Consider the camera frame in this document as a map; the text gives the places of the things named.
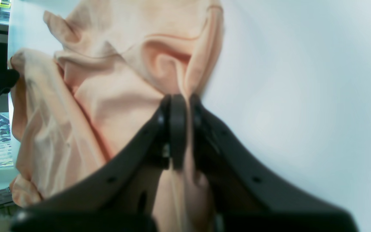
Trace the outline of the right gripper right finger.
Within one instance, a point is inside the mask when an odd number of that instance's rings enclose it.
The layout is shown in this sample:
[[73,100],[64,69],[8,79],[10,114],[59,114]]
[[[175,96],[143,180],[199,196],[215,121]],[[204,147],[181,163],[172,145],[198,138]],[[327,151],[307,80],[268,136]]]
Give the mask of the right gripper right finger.
[[208,179],[216,232],[356,232],[352,216],[290,184],[190,98],[196,169]]

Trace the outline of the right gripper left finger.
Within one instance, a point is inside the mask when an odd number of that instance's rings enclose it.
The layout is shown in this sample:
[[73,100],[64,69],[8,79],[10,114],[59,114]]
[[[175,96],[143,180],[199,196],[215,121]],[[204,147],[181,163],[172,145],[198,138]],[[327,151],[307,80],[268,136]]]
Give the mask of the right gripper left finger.
[[151,119],[109,163],[14,217],[12,232],[156,232],[151,216],[163,170],[181,169],[186,101],[166,95]]

